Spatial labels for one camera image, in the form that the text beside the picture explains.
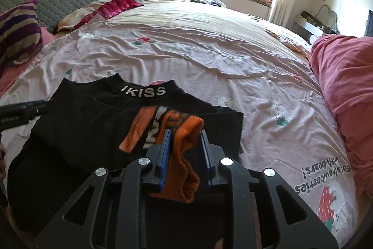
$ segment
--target triangular cutout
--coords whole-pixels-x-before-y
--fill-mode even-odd
[[[307,218],[307,214],[304,212],[301,206],[299,206],[297,201],[286,191],[283,186],[277,186],[276,190],[280,198],[286,222],[291,225],[296,222],[304,221]]]
[[[83,226],[85,218],[87,216],[88,207],[90,205],[94,187],[91,186],[83,193],[78,201],[72,206],[72,208],[64,216],[68,222],[73,222],[79,226]]]

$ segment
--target orange stripe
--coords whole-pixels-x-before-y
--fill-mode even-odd
[[[134,121],[132,122],[127,136],[119,145],[120,150],[126,153],[131,153],[131,151],[135,148],[137,142],[139,141],[141,135],[144,133],[150,121],[154,117],[156,111],[157,106],[142,107],[140,109],[139,113],[137,113]]]

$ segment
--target silver screw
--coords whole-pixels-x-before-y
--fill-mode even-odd
[[[106,174],[106,169],[105,168],[98,168],[95,173],[96,173],[97,176],[103,176],[103,175]]]
[[[148,159],[148,158],[140,158],[139,159],[139,164],[140,165],[147,165],[147,164],[149,164],[150,163],[150,159]]]
[[[233,164],[233,161],[229,158],[221,159],[220,163],[222,163],[224,166],[230,166]]]
[[[264,170],[264,174],[266,176],[274,176],[276,174],[275,170],[271,169],[271,168],[267,168]]]

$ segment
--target pink bed sheet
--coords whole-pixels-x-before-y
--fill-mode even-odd
[[[43,39],[43,45],[50,43],[55,40],[55,36],[48,32],[47,27],[41,28],[41,35]],[[17,78],[29,67],[32,63],[32,59],[13,67],[5,67],[3,75],[0,78],[0,97],[15,83]]]
[[[373,38],[322,36],[310,66],[344,137],[357,193],[373,197]]]

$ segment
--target purple striped pillow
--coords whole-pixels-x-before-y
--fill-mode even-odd
[[[0,12],[0,75],[6,64],[22,64],[43,47],[37,4],[32,0]]]

